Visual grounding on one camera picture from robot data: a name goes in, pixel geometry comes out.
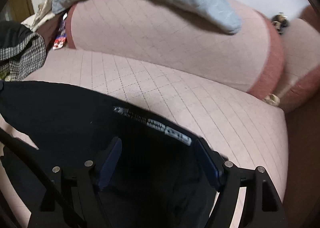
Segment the pink bolster cushion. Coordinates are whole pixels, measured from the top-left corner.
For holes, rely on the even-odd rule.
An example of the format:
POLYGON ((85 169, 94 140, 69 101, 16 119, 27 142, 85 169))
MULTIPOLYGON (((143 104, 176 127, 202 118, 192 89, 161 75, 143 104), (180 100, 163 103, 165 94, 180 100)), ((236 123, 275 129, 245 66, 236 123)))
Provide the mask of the pink bolster cushion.
POLYGON ((284 69, 280 36, 258 11, 236 0, 229 3, 242 20, 233 35, 153 0, 86 0, 68 12, 67 40, 73 49, 178 69, 263 99, 284 69))

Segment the black pants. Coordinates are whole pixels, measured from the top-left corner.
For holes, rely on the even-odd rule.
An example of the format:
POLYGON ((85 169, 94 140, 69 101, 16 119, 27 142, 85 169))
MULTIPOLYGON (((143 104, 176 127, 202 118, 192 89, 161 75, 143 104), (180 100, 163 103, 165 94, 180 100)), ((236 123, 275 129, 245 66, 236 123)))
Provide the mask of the black pants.
POLYGON ((196 134, 108 95, 42 81, 1 82, 1 116, 33 145, 11 139, 1 162, 31 211, 29 227, 204 227, 215 189, 196 134), (97 157, 122 152, 108 187, 97 157))

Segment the cream fabric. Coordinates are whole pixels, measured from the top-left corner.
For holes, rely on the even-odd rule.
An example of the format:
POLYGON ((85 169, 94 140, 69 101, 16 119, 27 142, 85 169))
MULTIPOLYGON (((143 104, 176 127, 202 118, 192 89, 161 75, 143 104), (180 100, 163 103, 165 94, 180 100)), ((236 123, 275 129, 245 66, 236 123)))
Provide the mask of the cream fabric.
POLYGON ((21 25, 25 26, 32 32, 39 32, 40 28, 52 19, 60 17, 60 13, 55 14, 52 12, 53 0, 45 0, 38 4, 37 11, 35 14, 27 17, 21 22, 21 25))

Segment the black white houndstooth garment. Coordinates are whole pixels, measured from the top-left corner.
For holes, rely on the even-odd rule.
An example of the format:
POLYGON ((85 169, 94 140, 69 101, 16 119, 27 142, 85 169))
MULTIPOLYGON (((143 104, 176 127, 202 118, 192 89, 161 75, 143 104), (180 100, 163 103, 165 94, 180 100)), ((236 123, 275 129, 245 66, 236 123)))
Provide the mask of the black white houndstooth garment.
POLYGON ((22 81, 47 57, 44 38, 16 21, 1 21, 1 80, 22 81))

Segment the small dark ornament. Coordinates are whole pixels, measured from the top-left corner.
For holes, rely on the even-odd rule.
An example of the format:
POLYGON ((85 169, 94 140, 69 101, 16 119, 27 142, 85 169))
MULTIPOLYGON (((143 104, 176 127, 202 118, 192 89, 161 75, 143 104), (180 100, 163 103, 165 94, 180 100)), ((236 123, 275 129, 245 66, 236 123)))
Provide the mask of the small dark ornament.
POLYGON ((283 12, 279 12, 274 17, 272 17, 271 23, 280 35, 282 35, 284 29, 289 26, 287 16, 285 16, 283 12))

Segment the red white blue packet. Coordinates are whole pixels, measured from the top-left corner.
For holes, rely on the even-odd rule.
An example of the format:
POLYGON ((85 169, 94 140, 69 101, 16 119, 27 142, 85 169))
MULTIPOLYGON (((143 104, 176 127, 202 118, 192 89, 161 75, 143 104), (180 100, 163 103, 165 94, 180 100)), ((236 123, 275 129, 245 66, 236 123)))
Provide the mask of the red white blue packet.
POLYGON ((53 50, 59 50, 64 47, 66 42, 66 19, 68 17, 68 14, 65 13, 62 17, 57 36, 55 38, 54 44, 53 44, 53 50))

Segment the pink quilted mattress cover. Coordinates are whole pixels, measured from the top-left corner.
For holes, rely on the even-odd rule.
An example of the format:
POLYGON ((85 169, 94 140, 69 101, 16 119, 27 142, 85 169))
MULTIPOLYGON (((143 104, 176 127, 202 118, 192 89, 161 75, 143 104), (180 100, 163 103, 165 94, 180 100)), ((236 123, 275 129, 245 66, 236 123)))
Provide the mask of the pink quilted mattress cover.
MULTIPOLYGON (((218 82, 132 58, 63 49, 25 81, 67 84, 99 92, 157 114, 203 138, 223 159, 204 227, 287 227, 282 206, 288 141, 284 112, 218 82)), ((1 116, 1 122, 9 125, 1 116)), ((6 145, 30 137, 1 131, 6 145)))

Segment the wooden glass door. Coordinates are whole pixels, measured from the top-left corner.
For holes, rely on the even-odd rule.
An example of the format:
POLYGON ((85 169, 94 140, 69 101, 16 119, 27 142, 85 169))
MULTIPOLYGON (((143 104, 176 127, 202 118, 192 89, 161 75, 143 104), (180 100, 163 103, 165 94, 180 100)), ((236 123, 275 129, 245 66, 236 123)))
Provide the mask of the wooden glass door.
POLYGON ((8 0, 1 10, 1 21, 21 23, 34 14, 32 0, 8 0))

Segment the cream tassel knot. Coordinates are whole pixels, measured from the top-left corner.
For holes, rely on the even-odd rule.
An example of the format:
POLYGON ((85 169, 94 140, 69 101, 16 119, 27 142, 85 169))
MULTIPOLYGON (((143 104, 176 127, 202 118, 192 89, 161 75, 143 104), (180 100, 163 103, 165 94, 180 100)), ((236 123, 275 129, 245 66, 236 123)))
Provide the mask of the cream tassel knot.
POLYGON ((277 97, 275 94, 269 94, 267 95, 263 101, 269 105, 272 105, 272 106, 275 106, 275 107, 278 107, 279 104, 280 104, 280 98, 277 97))

